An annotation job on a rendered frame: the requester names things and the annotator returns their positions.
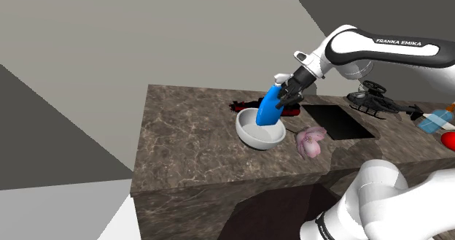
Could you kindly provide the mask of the black toy helicopter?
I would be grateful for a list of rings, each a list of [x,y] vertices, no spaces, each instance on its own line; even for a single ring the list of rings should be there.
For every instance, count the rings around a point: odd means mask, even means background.
[[[405,112],[412,121],[417,120],[424,114],[416,104],[407,107],[396,104],[392,99],[384,96],[386,88],[376,82],[364,80],[361,84],[366,87],[366,90],[358,90],[346,96],[347,100],[351,102],[349,106],[352,109],[380,120],[382,120],[382,117],[378,116],[379,112],[390,114]]]

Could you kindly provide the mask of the red round object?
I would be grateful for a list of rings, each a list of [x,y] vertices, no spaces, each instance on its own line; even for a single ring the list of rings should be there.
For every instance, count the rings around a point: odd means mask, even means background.
[[[443,133],[440,141],[446,148],[455,152],[455,131]]]

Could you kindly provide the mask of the blue spray bottle white cap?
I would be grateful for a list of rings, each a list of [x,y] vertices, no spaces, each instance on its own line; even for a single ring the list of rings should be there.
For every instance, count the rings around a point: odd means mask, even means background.
[[[292,74],[279,73],[274,75],[274,84],[270,87],[268,92],[263,97],[256,116],[256,124],[259,126],[268,126],[277,124],[283,107],[280,109],[276,108],[276,105],[280,102],[278,97],[281,90],[281,85],[285,83]]]

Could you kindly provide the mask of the pink flower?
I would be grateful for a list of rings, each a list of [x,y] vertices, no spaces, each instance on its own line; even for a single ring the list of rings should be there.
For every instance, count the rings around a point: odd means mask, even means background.
[[[315,158],[321,153],[319,142],[327,134],[325,128],[316,126],[302,128],[299,131],[287,130],[294,134],[296,150],[303,159]]]

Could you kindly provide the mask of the white bowl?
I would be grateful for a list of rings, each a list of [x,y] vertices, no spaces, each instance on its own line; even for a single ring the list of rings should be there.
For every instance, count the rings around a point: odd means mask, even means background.
[[[236,115],[236,133],[251,148],[269,150],[280,144],[287,132],[282,121],[274,125],[256,124],[258,108],[242,109]]]

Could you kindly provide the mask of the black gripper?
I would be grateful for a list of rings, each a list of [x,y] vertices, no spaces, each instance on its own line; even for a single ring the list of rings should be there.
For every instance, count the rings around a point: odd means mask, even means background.
[[[315,81],[316,77],[306,67],[300,66],[289,79],[281,84],[281,90],[278,94],[279,102],[275,108],[281,109],[284,106],[301,102],[304,99],[302,90],[308,88]]]

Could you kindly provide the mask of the light blue bottle orange cap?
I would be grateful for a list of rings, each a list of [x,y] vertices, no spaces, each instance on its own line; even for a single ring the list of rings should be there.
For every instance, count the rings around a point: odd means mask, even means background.
[[[430,114],[424,114],[424,119],[418,127],[425,133],[433,134],[439,129],[455,131],[455,102],[445,109],[436,109]]]

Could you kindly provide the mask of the red and black toy vehicle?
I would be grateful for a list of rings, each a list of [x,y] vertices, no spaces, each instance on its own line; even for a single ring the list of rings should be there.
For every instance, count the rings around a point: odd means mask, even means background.
[[[246,108],[258,108],[262,102],[263,98],[258,98],[256,101],[233,101],[231,104],[229,104],[230,109],[233,112],[240,112],[243,109]],[[284,107],[281,116],[282,117],[295,117],[300,114],[300,105],[299,104],[293,104],[293,105],[287,105]]]

